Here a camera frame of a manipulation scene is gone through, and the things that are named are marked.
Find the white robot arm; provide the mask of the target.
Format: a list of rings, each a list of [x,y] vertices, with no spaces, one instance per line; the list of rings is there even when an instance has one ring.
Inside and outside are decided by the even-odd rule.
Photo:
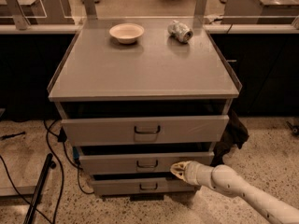
[[[197,161],[181,161],[172,164],[170,172],[190,185],[242,198],[270,224],[299,224],[298,209],[255,188],[227,165],[211,167]]]

